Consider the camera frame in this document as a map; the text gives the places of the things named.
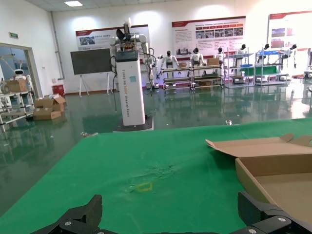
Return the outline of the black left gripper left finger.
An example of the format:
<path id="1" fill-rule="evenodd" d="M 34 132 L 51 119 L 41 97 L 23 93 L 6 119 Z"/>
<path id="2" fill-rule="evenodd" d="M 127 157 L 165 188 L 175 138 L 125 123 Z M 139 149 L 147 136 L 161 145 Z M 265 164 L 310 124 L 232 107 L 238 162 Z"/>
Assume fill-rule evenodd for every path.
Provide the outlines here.
<path id="1" fill-rule="evenodd" d="M 94 195 L 83 206 L 68 209 L 56 222 L 43 227 L 35 234 L 112 234 L 113 232 L 101 229 L 102 196 Z"/>

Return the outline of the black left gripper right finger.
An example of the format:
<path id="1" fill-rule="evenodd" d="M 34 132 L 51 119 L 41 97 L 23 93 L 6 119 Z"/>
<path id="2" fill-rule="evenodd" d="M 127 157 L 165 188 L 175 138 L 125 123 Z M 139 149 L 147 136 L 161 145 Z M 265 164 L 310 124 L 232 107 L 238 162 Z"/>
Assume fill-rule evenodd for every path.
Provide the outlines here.
<path id="1" fill-rule="evenodd" d="M 312 226 L 277 205 L 256 200 L 247 192 L 237 195 L 237 209 L 246 227 L 235 234 L 311 234 Z"/>

